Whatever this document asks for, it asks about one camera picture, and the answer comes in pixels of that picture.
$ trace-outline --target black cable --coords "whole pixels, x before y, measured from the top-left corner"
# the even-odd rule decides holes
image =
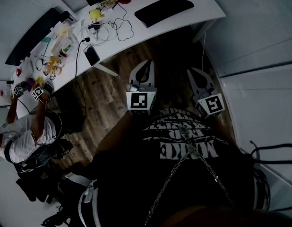
[[[45,56],[45,53],[46,53],[46,50],[47,50],[48,44],[49,44],[49,42],[47,42],[47,45],[46,45],[46,48],[45,48],[44,53],[41,54],[41,55],[40,55],[40,58],[38,58],[38,59],[36,60],[36,62],[34,63],[34,65],[35,65],[35,67],[36,67],[36,69],[37,69],[38,71],[41,71],[42,68],[41,68],[40,70],[38,69],[38,67],[37,67],[37,61],[38,61],[38,60],[41,60],[41,64],[42,64],[42,66],[44,65],[44,57],[46,57],[46,56]]]
[[[271,211],[286,211],[286,210],[292,210],[292,206],[286,207],[286,208],[282,208],[282,209],[271,210]]]
[[[114,22],[112,22],[112,21],[108,21],[107,23],[102,23],[101,25],[109,24],[109,25],[110,25],[110,26],[116,31],[118,40],[121,41],[121,42],[123,42],[123,41],[125,41],[125,40],[131,39],[131,38],[135,35],[135,33],[133,32],[133,27],[132,27],[132,24],[130,23],[130,21],[129,21],[128,19],[124,19],[124,17],[125,17],[126,14],[127,14],[127,10],[124,9],[119,3],[118,3],[118,5],[119,5],[119,6],[125,11],[125,14],[124,14],[123,18],[119,18],[119,17],[118,17],[118,18],[116,18],[116,19],[114,20]],[[119,27],[118,27],[118,25],[116,24],[116,21],[117,21],[118,19],[122,20],[122,23],[120,24]],[[120,40],[120,38],[119,38],[119,34],[118,34],[118,29],[121,28],[121,26],[122,26],[122,24],[124,23],[124,21],[127,21],[127,22],[129,23],[129,25],[130,25],[130,27],[131,27],[131,31],[132,31],[132,36],[129,37],[129,38],[126,38],[126,39],[124,39],[124,40]]]
[[[28,108],[25,106],[25,104],[24,103],[22,103],[22,105],[26,108],[26,110],[28,111],[28,113],[30,114],[30,115],[32,115],[32,113],[28,110]]]
[[[258,148],[255,148],[251,152],[251,155],[253,155],[254,152],[259,151],[259,150],[264,150],[264,149],[277,149],[277,148],[284,148],[284,147],[290,147],[290,148],[292,148],[292,144],[282,144],[282,145],[275,145],[275,146],[258,147]]]
[[[85,97],[84,97],[84,95],[83,95],[82,89],[81,89],[81,87],[80,87],[80,85],[79,85],[79,83],[78,83],[78,81],[77,81],[77,62],[78,62],[78,56],[79,56],[79,51],[80,51],[80,45],[81,45],[82,42],[84,42],[84,40],[82,40],[82,41],[80,42],[80,44],[79,44],[78,52],[77,52],[77,57],[76,57],[76,73],[75,73],[75,81],[76,81],[76,83],[77,83],[77,85],[78,85],[78,87],[79,87],[79,89],[80,89],[81,96],[82,96],[82,98],[83,98],[83,100],[84,100],[84,104],[85,104],[85,106],[84,106],[84,109],[85,109],[84,117],[86,118],[86,117],[87,117],[86,101],[85,101]]]
[[[270,187],[269,187],[266,175],[261,170],[253,168],[253,176],[256,178],[256,180],[259,183],[264,184],[264,186],[265,186],[264,195],[266,197],[266,204],[263,206],[263,207],[265,207],[263,209],[269,210],[270,203],[271,203],[271,192],[270,192]]]
[[[272,164],[272,165],[277,165],[277,164],[292,164],[292,160],[283,160],[283,161],[264,161],[264,160],[253,160],[256,163],[262,163],[262,164]]]
[[[277,148],[285,148],[285,147],[290,147],[292,148],[292,144],[282,144],[282,145],[275,145],[275,146],[264,146],[264,147],[257,147],[257,145],[250,140],[250,143],[253,144],[256,148],[251,152],[251,156],[256,152],[264,149],[277,149]],[[292,160],[282,160],[282,161],[265,161],[265,160],[259,160],[259,159],[254,159],[253,160],[256,163],[262,163],[262,164],[292,164]]]
[[[50,80],[53,81],[56,78],[56,74],[51,74],[50,75]]]
[[[250,143],[253,144],[255,148],[258,148],[258,146],[253,141],[250,140]],[[257,160],[260,160],[260,153],[259,153],[259,151],[256,152],[256,159]]]

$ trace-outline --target power cable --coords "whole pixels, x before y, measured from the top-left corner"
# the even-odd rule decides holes
[[[286,207],[286,208],[282,208],[282,209],[271,210],[271,211],[287,211],[287,210],[292,210],[292,206]]]
[[[81,96],[82,96],[82,98],[83,98],[83,100],[84,100],[84,109],[85,109],[85,113],[84,113],[84,118],[86,118],[87,117],[87,108],[86,108],[86,101],[85,101],[85,97],[84,97],[84,95],[83,95],[83,91],[82,91],[82,89],[81,89],[81,87],[80,87],[80,85],[79,85],[79,83],[78,83],[78,80],[77,80],[77,62],[78,62],[78,56],[79,56],[79,51],[80,51],[80,45],[81,45],[81,43],[82,42],[84,42],[84,41],[86,41],[86,42],[89,42],[90,41],[90,38],[85,38],[84,40],[82,40],[81,42],[80,42],[80,44],[79,44],[79,47],[78,47],[78,52],[77,52],[77,57],[76,57],[76,73],[75,73],[75,81],[76,81],[76,83],[77,83],[77,85],[78,85],[78,87],[79,87],[79,89],[80,89],[80,92],[81,92]]]
[[[35,67],[36,67],[36,69],[38,70],[38,71],[41,71],[42,70],[42,68],[41,69],[38,69],[38,67],[37,67],[37,61],[41,61],[41,64],[42,64],[42,66],[44,65],[44,57],[46,57],[45,56],[45,53],[46,53],[46,50],[47,50],[47,47],[48,47],[48,44],[49,44],[50,42],[47,42],[47,45],[46,45],[46,48],[45,48],[45,51],[44,51],[44,53],[43,54],[41,54],[40,55],[40,58],[38,58],[36,61],[35,61],[35,63],[34,63],[34,65],[35,65]]]
[[[116,19],[114,20],[114,22],[112,22],[112,21],[108,21],[107,23],[102,23],[101,25],[109,24],[109,25],[110,25],[110,26],[116,31],[116,34],[117,34],[117,38],[118,38],[118,40],[121,41],[121,42],[123,42],[123,41],[125,41],[125,40],[128,40],[128,39],[132,38],[132,37],[135,35],[135,33],[133,32],[133,27],[132,27],[132,24],[130,23],[130,21],[129,21],[128,19],[124,19],[125,16],[126,16],[126,14],[127,14],[127,10],[124,9],[119,3],[118,3],[118,5],[119,5],[119,6],[125,11],[125,14],[123,15],[123,18],[119,18],[119,17],[118,17],[118,18],[116,18]],[[120,24],[120,26],[118,26],[118,25],[116,24],[116,21],[117,21],[118,19],[122,20],[122,23]],[[126,21],[126,22],[129,23],[129,25],[130,25],[130,27],[131,27],[132,36],[131,36],[131,37],[128,37],[128,38],[126,38],[126,39],[124,39],[124,40],[121,40],[121,39],[119,38],[118,29],[121,28],[121,26],[123,25],[124,21]]]
[[[262,209],[269,210],[270,202],[271,202],[271,192],[270,192],[270,187],[269,187],[266,175],[260,169],[253,168],[253,176],[257,181],[258,189],[260,189],[259,184],[263,185],[262,189],[264,191],[266,202],[264,203]]]
[[[253,144],[256,147],[251,152],[251,156],[254,154],[254,152],[260,151],[260,150],[265,150],[265,149],[277,149],[277,148],[285,148],[285,147],[292,148],[292,144],[282,144],[282,145],[275,145],[275,146],[257,147],[257,145],[253,141],[250,141],[250,143]],[[277,165],[277,164],[292,164],[292,160],[266,161],[266,160],[253,159],[253,161],[256,162],[256,163],[272,164],[272,165]]]

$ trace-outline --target white strap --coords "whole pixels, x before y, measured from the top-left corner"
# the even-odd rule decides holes
[[[99,192],[99,188],[96,188],[94,190],[92,206],[93,206],[94,224],[96,227],[101,227],[99,215],[98,215],[98,192]]]
[[[88,178],[73,174],[72,172],[67,174],[65,177],[68,178],[69,180],[71,180],[75,183],[81,184],[85,187],[88,187],[88,185],[91,183],[91,180],[89,180]]]
[[[84,227],[87,227],[85,224],[85,221],[83,219],[83,215],[82,215],[82,209],[81,209],[81,205],[82,205],[82,200],[83,200],[83,196],[86,195],[86,191],[84,193],[82,193],[80,200],[79,200],[79,206],[78,206],[78,211],[79,211],[79,216],[80,216],[80,220],[82,222],[82,224],[84,225]]]

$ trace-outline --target sticker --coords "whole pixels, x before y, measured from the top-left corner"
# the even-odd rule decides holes
[[[32,93],[32,96],[34,98],[34,100],[37,100],[38,97],[43,93],[43,90],[40,88],[40,87],[37,87],[33,93]]]
[[[206,103],[207,103],[207,106],[208,106],[211,114],[223,109],[222,104],[221,104],[218,96],[213,96],[211,98],[207,98]]]
[[[23,94],[23,88],[19,84],[17,84],[15,86],[14,92],[17,96],[21,96]]]
[[[131,108],[147,108],[147,93],[133,93],[131,95]]]

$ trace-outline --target white cable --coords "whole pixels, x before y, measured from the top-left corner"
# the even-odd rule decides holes
[[[110,40],[113,40],[115,37],[117,37],[117,35],[115,35],[115,37],[114,38],[110,38],[110,32],[109,32],[109,30],[106,28],[106,26],[105,25],[100,25],[101,27],[104,27],[105,29],[106,29],[106,31],[107,31],[107,38],[106,39],[102,39],[102,38],[100,38],[100,37],[98,37],[98,38],[96,38],[90,31],[89,31],[89,29],[88,29],[88,27],[81,27],[81,30],[79,31],[79,33],[81,32],[81,40],[84,40],[84,32],[83,32],[83,30],[85,29],[86,30],[86,32],[88,33],[88,35],[90,36],[90,37],[92,37],[92,38],[94,38],[95,40],[97,39],[97,40],[100,40],[101,42],[99,42],[99,43],[96,43],[96,44],[89,44],[89,43],[86,43],[86,42],[83,42],[83,44],[84,45],[91,45],[91,46],[101,46],[101,45],[103,45],[105,42],[107,42],[107,41],[110,41]]]
[[[204,64],[203,64],[203,58],[204,58],[204,53],[205,53],[205,41],[206,41],[206,32],[205,32],[205,38],[204,38],[204,44],[203,44],[202,70],[203,70],[203,67],[204,67]]]

